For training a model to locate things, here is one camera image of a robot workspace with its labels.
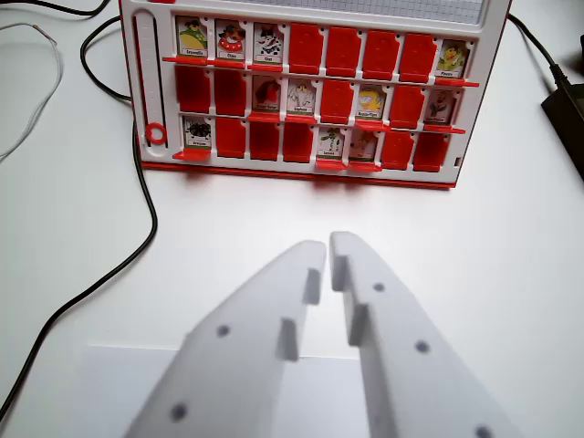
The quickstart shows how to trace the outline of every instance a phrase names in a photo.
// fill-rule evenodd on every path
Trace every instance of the black cable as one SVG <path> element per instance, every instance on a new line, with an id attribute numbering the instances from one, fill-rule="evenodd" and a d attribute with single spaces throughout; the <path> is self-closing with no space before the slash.
<path id="1" fill-rule="evenodd" d="M 113 21 L 112 20 L 109 20 L 109 21 L 111 23 L 113 23 L 118 19 L 120 19 L 120 18 L 116 17 L 115 19 L 113 19 Z M 105 27 L 109 26 L 111 23 L 108 23 L 107 25 L 104 23 L 105 26 L 101 25 L 99 27 L 99 29 L 103 30 Z M 88 40 L 90 41 L 93 37 L 95 37 L 95 35 L 97 33 L 93 32 L 89 36 Z M 85 53 L 82 51 L 81 57 L 83 58 L 84 55 L 85 55 Z M 94 79 L 94 82 L 96 82 L 96 84 L 101 83 L 96 78 Z M 110 94 L 113 97 L 118 97 L 118 95 L 119 95 L 119 93 L 116 93 L 115 91 L 111 90 L 110 88 L 106 87 L 105 85 L 103 85 L 103 87 L 100 87 L 100 88 L 103 89 L 104 91 L 106 91 L 108 94 Z M 127 96 L 122 96 L 122 95 L 119 95 L 119 96 L 120 96 L 119 99 L 124 99 L 124 100 L 129 99 Z M 43 342 L 47 338 L 48 333 L 53 328 L 53 326 L 58 321 L 58 319 L 65 312 L 67 312 L 69 309 L 73 308 L 78 302 L 82 301 L 84 298 L 88 297 L 93 292 L 98 290 L 103 284 L 105 284 L 107 281 L 112 279 L 120 271 L 122 271 L 126 266 L 128 266 L 131 262 L 133 262 L 136 259 L 136 257 L 138 257 L 144 251 L 144 249 L 146 249 L 150 245 L 150 243 L 154 239 L 154 236 L 156 235 L 156 231 L 158 230 L 158 216 L 156 215 L 156 209 L 154 208 L 154 203 L 152 202 L 152 198 L 151 198 L 150 193 L 148 191 L 148 186 L 146 185 L 146 181 L 144 180 L 144 173 L 142 171 L 142 166 L 141 166 L 140 145 L 138 143 L 138 136 L 136 133 L 136 121 L 134 121 L 134 123 L 132 125 L 132 150 L 133 150 L 133 157 L 134 157 L 134 166 L 136 167 L 136 173 L 138 174 L 138 180 L 140 181 L 140 187 L 142 189 L 144 199 L 146 200 L 146 204 L 148 205 L 148 210 L 150 211 L 150 215 L 151 215 L 151 220 L 152 220 L 151 230 L 148 233 L 148 236 L 146 237 L 146 239 L 142 242 L 142 244 L 133 253 L 131 253 L 123 262 L 121 262 L 119 265 L 114 267 L 105 276 L 100 278 L 98 281 L 96 281 L 93 285 L 91 285 L 86 290 L 81 292 L 79 295 L 70 299 L 67 303 L 65 303 L 63 306 L 61 306 L 55 313 L 53 313 L 53 315 L 51 315 L 51 317 L 47 320 L 47 322 L 45 323 L 43 328 L 38 333 L 38 336 L 36 337 L 35 343 L 33 344 L 33 347 L 30 350 L 30 352 L 28 353 L 28 357 L 26 358 L 25 364 L 23 365 L 22 370 L 18 374 L 18 377 L 16 378 L 15 384 L 12 387 L 12 390 L 10 390 L 10 393 L 6 397 L 6 400 L 5 400 L 4 404 L 2 405 L 2 408 L 0 409 L 0 423 L 2 423 L 3 419 L 6 417 L 6 415 L 10 411 L 11 406 L 14 404 L 18 394 L 22 390 L 23 385 L 25 384 L 25 381 L 26 381 L 26 377 L 28 376 L 28 373 L 32 369 L 33 363 L 35 362 L 35 358 L 37 357 L 37 354 L 40 351 L 40 349 L 43 345 Z"/>
<path id="2" fill-rule="evenodd" d="M 523 33 L 523 35 L 525 35 L 527 38 L 529 38 L 529 40 L 533 43 L 533 45 L 535 47 L 537 47 L 537 50 L 539 50 L 541 52 L 541 54 L 544 56 L 544 58 L 546 59 L 546 61 L 549 64 L 549 69 L 551 70 L 551 74 L 554 76 L 554 80 L 556 81 L 556 85 L 558 85 L 558 87 L 562 87 L 562 88 L 569 87 L 570 84 L 569 84 L 568 78 L 566 77 L 566 75 L 564 75 L 564 72 L 562 71 L 560 66 L 558 64 L 556 64 L 556 61 L 554 61 L 554 58 L 552 58 L 551 55 L 549 55 L 546 48 L 543 47 L 543 45 L 539 42 L 539 40 L 529 31 L 529 29 L 527 28 L 525 23 L 523 23 L 523 21 L 521 21 L 519 18 L 517 18 L 513 14 L 507 14 L 507 19 L 511 23 L 513 23 L 515 26 L 517 26 L 519 28 L 519 30 Z"/>
<path id="3" fill-rule="evenodd" d="M 113 98 L 130 101 L 131 100 L 130 96 L 125 96 L 123 94 L 120 94 L 118 91 L 114 91 L 113 89 L 108 87 L 106 84 L 101 82 L 99 79 L 97 79 L 95 77 L 95 75 L 93 74 L 93 72 L 91 71 L 91 69 L 89 68 L 88 61 L 86 60 L 86 55 L 87 55 L 89 43 L 91 41 L 93 41 L 93 38 L 95 38 L 97 35 L 99 35 L 103 31 L 103 29 L 112 25 L 113 23 L 116 23 L 117 21 L 120 21 L 120 16 L 114 16 L 113 18 L 110 18 L 108 21 L 106 21 L 101 26 L 99 26 L 97 29 L 95 29 L 93 32 L 91 32 L 91 34 L 87 38 L 85 38 L 85 41 L 83 41 L 83 44 L 81 45 L 81 49 L 79 51 L 79 55 L 81 57 L 81 65 L 83 66 L 86 73 L 89 75 L 89 77 L 91 78 L 91 80 L 93 81 L 93 83 L 95 85 L 100 87 L 102 90 L 104 90 L 106 93 L 108 93 Z"/>
<path id="4" fill-rule="evenodd" d="M 36 5 L 36 6 L 48 7 L 49 9 L 55 9 L 56 11 L 59 11 L 59 12 L 65 12 L 66 14 L 73 14 L 74 16 L 92 17 L 92 16 L 96 16 L 101 11 L 103 11 L 103 8 L 106 7 L 109 2 L 110 2 L 110 0 L 103 0 L 98 7 L 96 7 L 95 9 L 93 9 L 91 11 L 80 11 L 78 9 L 72 9 L 72 8 L 66 7 L 66 6 L 55 5 L 54 3 L 43 2 L 42 0 L 15 0 L 15 1 L 10 1 L 10 2 L 8 2 L 6 0 L 0 0 L 0 5 L 10 5 L 13 3 L 19 3 L 21 5 Z"/>

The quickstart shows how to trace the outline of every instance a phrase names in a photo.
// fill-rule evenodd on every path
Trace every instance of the white cable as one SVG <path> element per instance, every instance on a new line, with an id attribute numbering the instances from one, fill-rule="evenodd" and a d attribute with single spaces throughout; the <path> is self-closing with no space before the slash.
<path id="1" fill-rule="evenodd" d="M 58 50 L 57 50 L 57 41 L 55 41 L 53 38 L 51 38 L 43 29 L 41 29 L 37 25 L 31 25 L 29 23 L 13 23 L 12 25 L 1 26 L 0 30 L 5 30 L 5 29 L 8 29 L 10 27 L 16 27 L 16 26 L 30 26 L 30 27 L 34 28 L 35 30 L 37 30 L 43 37 L 48 39 L 48 42 L 51 43 L 51 46 L 53 47 L 53 51 L 55 52 L 55 60 L 57 61 L 57 80 L 55 81 L 55 85 L 53 85 L 53 87 L 48 92 L 48 94 L 36 106 L 35 110 L 33 111 L 32 115 L 30 116 L 30 119 L 28 119 L 28 123 L 25 127 L 25 130 L 23 131 L 22 134 L 20 134 L 20 137 L 18 137 L 18 140 L 16 140 L 16 143 L 14 145 L 12 145 L 10 148 L 8 148 L 6 151 L 0 152 L 0 160 L 3 160 L 5 157 L 10 155 L 12 152 L 14 152 L 16 150 L 16 148 L 22 144 L 22 142 L 26 139 L 26 137 L 28 137 L 28 134 L 30 134 L 30 131 L 32 131 L 33 128 L 35 127 L 35 125 L 37 124 L 37 120 L 40 117 L 40 113 L 43 111 L 43 108 L 45 107 L 45 105 L 47 105 L 48 100 L 51 99 L 51 96 L 53 96 L 53 93 L 57 90 L 58 84 L 61 83 L 61 79 L 63 78 L 63 66 L 62 66 L 62 62 L 61 62 L 61 56 L 59 55 Z"/>

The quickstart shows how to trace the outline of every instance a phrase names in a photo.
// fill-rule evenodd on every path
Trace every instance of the cartoon dog card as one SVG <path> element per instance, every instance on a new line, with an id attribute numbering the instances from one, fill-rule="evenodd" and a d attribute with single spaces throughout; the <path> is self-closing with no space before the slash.
<path id="1" fill-rule="evenodd" d="M 377 137 L 368 130 L 354 130 L 349 149 L 349 160 L 372 162 L 377 149 Z"/>
<path id="2" fill-rule="evenodd" d="M 280 84 L 270 76 L 254 76 L 254 111 L 280 111 Z"/>
<path id="3" fill-rule="evenodd" d="M 198 16 L 177 16 L 176 33 L 180 55 L 207 57 L 207 28 Z"/>
<path id="4" fill-rule="evenodd" d="M 254 61 L 261 64 L 282 64 L 284 35 L 277 25 L 255 23 Z"/>
<path id="5" fill-rule="evenodd" d="M 340 128 L 320 128 L 318 132 L 317 158 L 340 160 L 343 156 L 345 136 Z"/>
<path id="6" fill-rule="evenodd" d="M 184 118 L 184 147 L 211 149 L 211 125 L 203 117 Z"/>
<path id="7" fill-rule="evenodd" d="M 359 91 L 355 117 L 359 119 L 381 119 L 384 104 L 385 93 L 381 89 L 381 86 L 364 86 Z"/>
<path id="8" fill-rule="evenodd" d="M 215 20 L 217 57 L 245 59 L 245 30 L 235 20 Z"/>
<path id="9" fill-rule="evenodd" d="M 308 79 L 293 79 L 288 81 L 287 112 L 311 116 L 314 114 L 314 104 L 317 91 Z"/>
<path id="10" fill-rule="evenodd" d="M 453 92 L 450 89 L 435 89 L 430 95 L 426 117 L 423 121 L 425 123 L 450 123 L 455 102 Z"/>
<path id="11" fill-rule="evenodd" d="M 440 59 L 436 66 L 436 76 L 461 78 L 466 67 L 468 49 L 464 41 L 445 39 L 440 50 Z"/>

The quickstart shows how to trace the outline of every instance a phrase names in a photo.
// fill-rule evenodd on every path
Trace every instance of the guess who game board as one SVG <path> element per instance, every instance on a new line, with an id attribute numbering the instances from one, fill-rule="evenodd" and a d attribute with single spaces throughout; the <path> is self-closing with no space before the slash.
<path id="1" fill-rule="evenodd" d="M 120 0 L 144 166 L 455 187 L 510 2 L 375 2 Z"/>

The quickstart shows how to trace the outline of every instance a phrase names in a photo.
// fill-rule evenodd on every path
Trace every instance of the white table surface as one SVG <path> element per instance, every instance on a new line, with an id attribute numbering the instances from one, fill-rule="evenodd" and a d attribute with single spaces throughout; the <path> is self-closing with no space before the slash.
<path id="1" fill-rule="evenodd" d="M 93 7 L 97 0 L 59 0 Z M 96 88 L 78 50 L 118 13 L 81 20 L 2 6 L 0 26 L 34 22 L 58 42 L 63 82 L 21 148 L 0 163 L 0 399 L 38 331 L 65 301 L 138 246 L 150 217 L 133 169 L 131 113 Z M 584 3 L 515 0 L 573 82 Z M 88 343 L 177 348 L 184 333 L 260 266 L 334 230 L 366 239 L 526 437 L 580 436 L 584 392 L 584 183 L 541 101 L 551 75 L 506 27 L 458 187 L 448 192 L 146 172 L 160 217 L 152 246 L 51 332 L 6 437 L 59 436 Z M 127 92 L 120 32 L 89 52 L 97 75 Z M 55 76 L 47 41 L 0 32 L 2 147 Z M 341 298 L 323 285 L 302 352 L 357 357 Z"/>

